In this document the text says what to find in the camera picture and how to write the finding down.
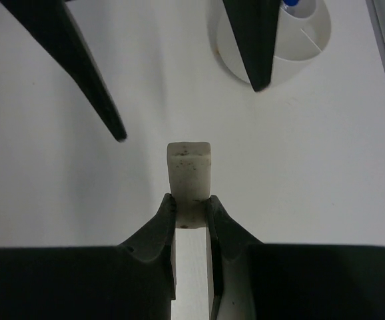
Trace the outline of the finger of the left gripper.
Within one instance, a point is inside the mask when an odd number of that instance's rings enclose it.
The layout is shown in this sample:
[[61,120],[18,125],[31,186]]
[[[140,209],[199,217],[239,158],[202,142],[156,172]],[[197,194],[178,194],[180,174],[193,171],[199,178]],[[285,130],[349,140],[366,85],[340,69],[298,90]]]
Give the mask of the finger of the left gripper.
[[278,0],[224,0],[248,80],[254,91],[271,82],[281,2]]
[[83,34],[65,1],[0,2],[83,92],[106,128],[118,142],[127,131]]

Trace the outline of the beige eraser block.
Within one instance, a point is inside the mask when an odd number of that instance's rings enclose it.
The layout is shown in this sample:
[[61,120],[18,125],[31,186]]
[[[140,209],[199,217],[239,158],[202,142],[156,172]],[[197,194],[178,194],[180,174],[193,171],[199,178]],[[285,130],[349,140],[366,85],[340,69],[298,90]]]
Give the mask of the beige eraser block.
[[204,203],[210,197],[210,143],[169,143],[167,167],[171,195],[177,206],[176,227],[180,229],[204,227],[206,225]]

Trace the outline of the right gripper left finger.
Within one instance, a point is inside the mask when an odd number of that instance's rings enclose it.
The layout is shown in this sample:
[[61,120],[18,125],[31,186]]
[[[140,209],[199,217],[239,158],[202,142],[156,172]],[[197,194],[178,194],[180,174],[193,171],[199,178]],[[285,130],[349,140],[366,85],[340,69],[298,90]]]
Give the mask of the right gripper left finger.
[[0,248],[0,319],[169,319],[175,200],[119,245]]

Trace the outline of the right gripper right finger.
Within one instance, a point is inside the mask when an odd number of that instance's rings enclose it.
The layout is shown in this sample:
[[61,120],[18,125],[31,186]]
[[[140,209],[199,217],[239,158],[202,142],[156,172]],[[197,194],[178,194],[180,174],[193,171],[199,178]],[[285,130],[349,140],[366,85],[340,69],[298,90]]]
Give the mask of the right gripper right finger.
[[385,319],[385,247],[268,244],[206,201],[211,319]]

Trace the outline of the blue pen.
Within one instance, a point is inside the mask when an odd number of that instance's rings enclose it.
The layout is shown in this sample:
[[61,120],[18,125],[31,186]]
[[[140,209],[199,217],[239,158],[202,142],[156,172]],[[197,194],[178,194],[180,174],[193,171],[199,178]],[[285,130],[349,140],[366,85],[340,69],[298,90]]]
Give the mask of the blue pen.
[[296,8],[300,0],[282,0],[280,7],[289,15],[295,16]]

